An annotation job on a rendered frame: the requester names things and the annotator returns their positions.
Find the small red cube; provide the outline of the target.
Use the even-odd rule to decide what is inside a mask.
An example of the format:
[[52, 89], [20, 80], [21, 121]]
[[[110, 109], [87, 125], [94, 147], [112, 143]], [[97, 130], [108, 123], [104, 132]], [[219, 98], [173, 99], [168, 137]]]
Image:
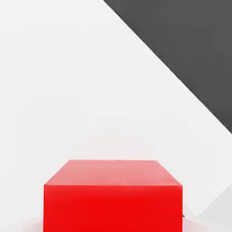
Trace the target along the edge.
[[183, 232], [183, 187], [153, 160], [69, 160], [44, 185], [43, 232]]

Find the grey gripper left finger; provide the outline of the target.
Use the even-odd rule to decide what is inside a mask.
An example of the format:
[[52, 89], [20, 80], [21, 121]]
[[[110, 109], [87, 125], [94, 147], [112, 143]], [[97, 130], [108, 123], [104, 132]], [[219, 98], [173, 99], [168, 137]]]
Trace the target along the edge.
[[23, 232], [43, 232], [43, 216], [32, 217], [23, 222]]

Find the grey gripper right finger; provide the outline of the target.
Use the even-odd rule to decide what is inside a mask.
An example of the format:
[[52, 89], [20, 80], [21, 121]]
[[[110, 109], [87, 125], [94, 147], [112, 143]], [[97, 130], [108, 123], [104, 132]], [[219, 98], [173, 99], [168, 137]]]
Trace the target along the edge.
[[204, 232], [204, 226], [199, 223], [193, 221], [192, 219], [188, 219], [185, 215], [182, 217], [183, 219], [183, 232]]

